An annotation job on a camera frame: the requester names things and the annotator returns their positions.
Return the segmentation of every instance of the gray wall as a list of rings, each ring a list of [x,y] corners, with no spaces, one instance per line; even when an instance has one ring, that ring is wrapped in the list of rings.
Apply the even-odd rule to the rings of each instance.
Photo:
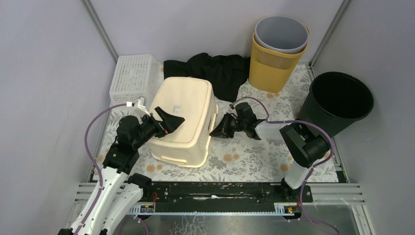
[[[119,55],[187,60],[207,52],[251,54],[255,24],[282,14],[310,27],[310,61],[342,0],[92,0]]]
[[[109,104],[115,64],[78,0],[2,1],[0,31],[1,234],[57,234],[86,179],[83,135]]]
[[[356,76],[373,92],[373,112],[338,137],[379,235],[415,230],[414,11],[415,1],[355,0],[315,66]]]

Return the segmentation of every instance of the white plastic basket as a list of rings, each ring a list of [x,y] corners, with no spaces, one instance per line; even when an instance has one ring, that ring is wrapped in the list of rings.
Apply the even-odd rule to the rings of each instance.
[[[162,82],[161,63],[152,55],[120,56],[110,88],[111,105],[135,102],[143,96],[149,109]]]
[[[208,157],[209,133],[215,125],[218,107],[210,82],[189,77],[170,77],[164,81],[150,112],[160,106],[185,121],[173,133],[152,138],[147,143],[154,158],[182,167],[201,167]]]

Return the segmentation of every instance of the table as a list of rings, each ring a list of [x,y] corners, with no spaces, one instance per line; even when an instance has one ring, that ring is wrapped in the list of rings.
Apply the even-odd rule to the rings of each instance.
[[[294,119],[307,94],[310,78],[306,65],[297,65],[284,89],[279,93],[268,93],[252,87],[247,81],[239,89],[238,98],[252,96],[259,99],[270,113],[270,120]],[[246,100],[257,118],[265,118],[263,108]],[[216,99],[219,107],[215,125],[229,109],[229,102]],[[102,166],[105,155],[116,136],[119,120],[126,115],[135,115],[131,109],[114,109],[109,117],[103,142],[97,157]],[[235,133],[233,139],[212,138],[206,163],[200,168],[185,168],[156,160],[144,145],[139,150],[140,158],[131,174],[140,173],[153,181],[230,181],[230,182],[280,182],[288,172],[293,158],[283,140],[252,140],[245,133]],[[96,181],[96,169],[92,169],[91,181]],[[338,182],[333,161],[317,167],[309,182]]]

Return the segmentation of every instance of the gray bucket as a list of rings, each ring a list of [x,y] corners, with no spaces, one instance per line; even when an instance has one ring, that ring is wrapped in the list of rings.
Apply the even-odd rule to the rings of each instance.
[[[282,53],[298,54],[308,43],[307,27],[286,16],[270,16],[255,26],[255,38],[261,46]]]

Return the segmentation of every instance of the black fabric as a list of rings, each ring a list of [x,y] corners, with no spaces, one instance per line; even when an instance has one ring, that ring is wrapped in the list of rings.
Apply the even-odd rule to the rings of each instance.
[[[239,87],[249,76],[250,57],[240,55],[218,55],[211,57],[207,53],[193,56],[187,62],[166,60],[164,78],[195,77],[209,81],[218,99],[234,102]]]

